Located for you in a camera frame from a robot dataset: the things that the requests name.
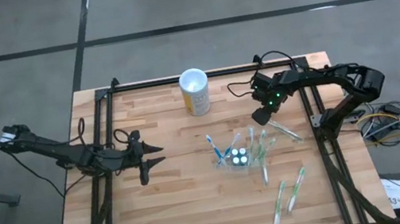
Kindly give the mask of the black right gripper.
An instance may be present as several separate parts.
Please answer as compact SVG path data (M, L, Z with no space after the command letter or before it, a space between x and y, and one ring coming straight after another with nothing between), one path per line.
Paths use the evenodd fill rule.
M271 111L279 110L280 105L286 101L292 93L288 87L282 86L282 81L289 73L288 70L276 72L269 77L261 72L255 72L251 78L252 98L261 103L261 107L252 113L251 117L256 123L264 126L271 118Z

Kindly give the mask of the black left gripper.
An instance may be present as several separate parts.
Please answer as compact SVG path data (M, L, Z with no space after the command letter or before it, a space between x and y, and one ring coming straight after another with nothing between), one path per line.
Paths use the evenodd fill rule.
M143 161L142 156L143 153L151 154L157 153L163 150L162 147L147 145L145 142L140 142L140 132L138 130L133 130L130 133L125 130L121 131L123 135L125 135L126 139L119 139L117 137L117 133L114 132L114 139L120 144L126 144L126 149L122 152L122 167L121 169L125 170L126 168L139 168L139 178L140 183L142 185L147 185L149 183L149 172L153 166L159 164L161 161L165 159L164 156Z

